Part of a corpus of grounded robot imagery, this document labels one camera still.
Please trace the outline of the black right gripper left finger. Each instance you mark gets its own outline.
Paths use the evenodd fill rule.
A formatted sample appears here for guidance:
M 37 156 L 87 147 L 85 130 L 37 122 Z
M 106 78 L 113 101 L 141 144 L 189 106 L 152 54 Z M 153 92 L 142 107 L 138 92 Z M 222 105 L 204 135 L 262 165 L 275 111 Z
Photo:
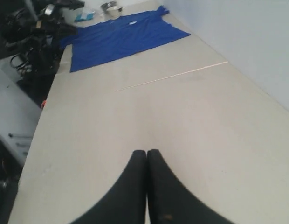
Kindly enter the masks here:
M 74 224 L 144 224 L 147 193 L 147 157 L 135 150 L 109 191 Z

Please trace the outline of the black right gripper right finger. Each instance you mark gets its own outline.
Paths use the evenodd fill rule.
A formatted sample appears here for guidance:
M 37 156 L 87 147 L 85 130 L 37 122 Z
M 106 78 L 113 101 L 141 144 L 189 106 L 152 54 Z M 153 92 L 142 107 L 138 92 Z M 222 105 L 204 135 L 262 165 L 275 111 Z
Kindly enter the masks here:
M 194 196 L 157 149 L 147 152 L 147 199 L 151 224 L 231 224 Z

